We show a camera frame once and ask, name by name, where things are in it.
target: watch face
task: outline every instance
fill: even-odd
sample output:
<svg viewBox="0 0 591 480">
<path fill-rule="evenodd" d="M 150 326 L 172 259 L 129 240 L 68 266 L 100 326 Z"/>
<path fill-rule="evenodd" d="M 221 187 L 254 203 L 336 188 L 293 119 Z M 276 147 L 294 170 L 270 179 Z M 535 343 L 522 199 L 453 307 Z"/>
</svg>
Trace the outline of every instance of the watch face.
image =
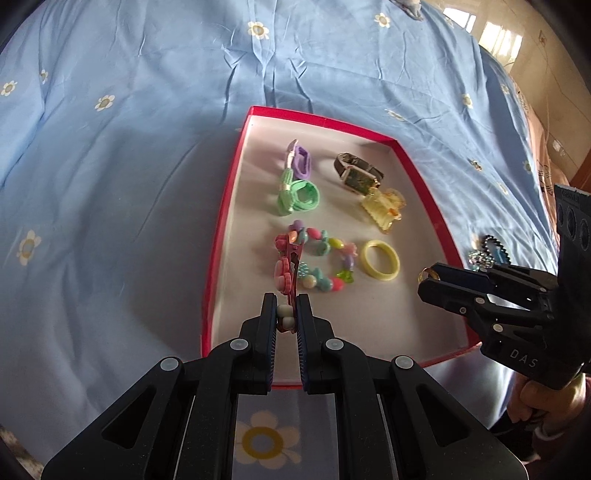
<svg viewBox="0 0 591 480">
<path fill-rule="evenodd" d="M 371 176 L 366 171 L 360 168 L 349 167 L 347 176 L 345 177 L 345 185 L 356 192 L 367 195 L 371 187 L 379 187 L 379 182 L 376 178 Z"/>
</svg>

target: ring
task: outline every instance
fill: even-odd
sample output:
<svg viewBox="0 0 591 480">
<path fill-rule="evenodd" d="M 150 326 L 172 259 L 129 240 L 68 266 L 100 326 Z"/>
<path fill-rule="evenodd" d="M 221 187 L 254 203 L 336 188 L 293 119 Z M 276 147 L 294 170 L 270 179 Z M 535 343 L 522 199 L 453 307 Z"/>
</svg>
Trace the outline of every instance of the ring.
<svg viewBox="0 0 591 480">
<path fill-rule="evenodd" d="M 371 264 L 368 261 L 367 253 L 368 250 L 372 247 L 379 248 L 384 253 L 386 253 L 390 260 L 390 264 L 392 265 L 392 271 L 390 273 L 380 272 L 376 270 L 373 266 L 371 266 Z M 393 280 L 396 278 L 398 272 L 400 271 L 400 259 L 398 258 L 396 250 L 394 250 L 390 245 L 388 245 L 386 242 L 382 242 L 381 240 L 370 240 L 369 242 L 367 242 L 361 249 L 359 258 L 367 274 L 370 277 L 376 278 L 377 280 Z"/>
</svg>

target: purple hair clip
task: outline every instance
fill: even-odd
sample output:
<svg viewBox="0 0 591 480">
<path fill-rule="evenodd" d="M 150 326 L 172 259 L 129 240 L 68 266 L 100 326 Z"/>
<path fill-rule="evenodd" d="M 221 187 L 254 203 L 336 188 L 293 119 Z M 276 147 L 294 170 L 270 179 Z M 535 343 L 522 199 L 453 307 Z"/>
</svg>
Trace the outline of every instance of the purple hair clip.
<svg viewBox="0 0 591 480">
<path fill-rule="evenodd" d="M 304 147 L 298 145 L 297 140 L 291 142 L 287 147 L 285 164 L 288 166 L 291 165 L 294 178 L 297 180 L 308 180 L 310 178 L 312 173 L 312 157 Z"/>
</svg>

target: wristwatch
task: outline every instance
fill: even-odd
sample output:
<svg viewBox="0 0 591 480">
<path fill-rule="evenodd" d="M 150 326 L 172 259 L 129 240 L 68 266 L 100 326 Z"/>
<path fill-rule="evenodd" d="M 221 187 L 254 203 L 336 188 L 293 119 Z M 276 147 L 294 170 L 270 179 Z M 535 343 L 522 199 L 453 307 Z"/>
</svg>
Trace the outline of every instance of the wristwatch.
<svg viewBox="0 0 591 480">
<path fill-rule="evenodd" d="M 377 168 L 350 153 L 336 156 L 335 170 L 347 188 L 361 195 L 367 195 L 371 187 L 378 188 L 384 179 L 384 174 Z"/>
</svg>

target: hand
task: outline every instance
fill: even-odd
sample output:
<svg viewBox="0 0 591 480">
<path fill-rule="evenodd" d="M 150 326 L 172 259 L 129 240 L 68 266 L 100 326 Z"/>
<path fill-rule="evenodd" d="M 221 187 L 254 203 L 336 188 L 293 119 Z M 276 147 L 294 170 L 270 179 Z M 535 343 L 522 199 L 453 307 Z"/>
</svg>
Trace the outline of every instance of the hand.
<svg viewBox="0 0 591 480">
<path fill-rule="evenodd" d="M 513 423 L 529 420 L 537 409 L 544 417 L 544 432 L 552 435 L 566 428 L 583 411 L 586 393 L 584 374 L 577 375 L 562 390 L 552 390 L 521 374 L 516 375 L 507 405 L 507 414 Z"/>
</svg>

